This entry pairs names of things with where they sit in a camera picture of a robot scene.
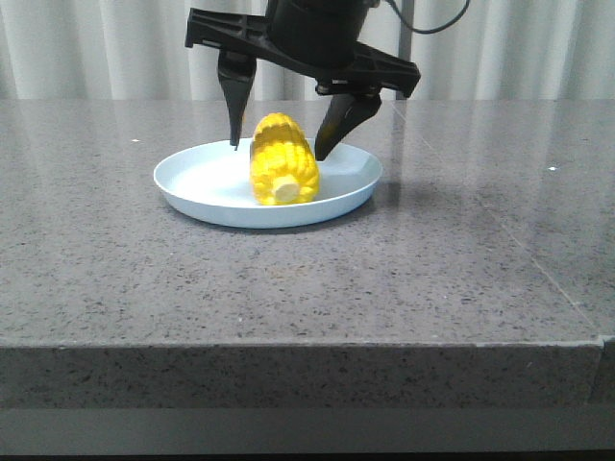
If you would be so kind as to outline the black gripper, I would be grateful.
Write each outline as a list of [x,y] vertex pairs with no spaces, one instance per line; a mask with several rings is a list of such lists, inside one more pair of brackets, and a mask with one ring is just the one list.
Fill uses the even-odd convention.
[[235,149],[239,145],[259,60],[315,79],[321,94],[337,94],[315,137],[318,161],[380,109],[380,95],[354,94],[386,88],[409,97],[420,80],[418,67],[358,39],[376,5],[374,1],[271,1],[263,15],[191,10],[186,46],[219,51],[217,75],[228,109],[230,144]]

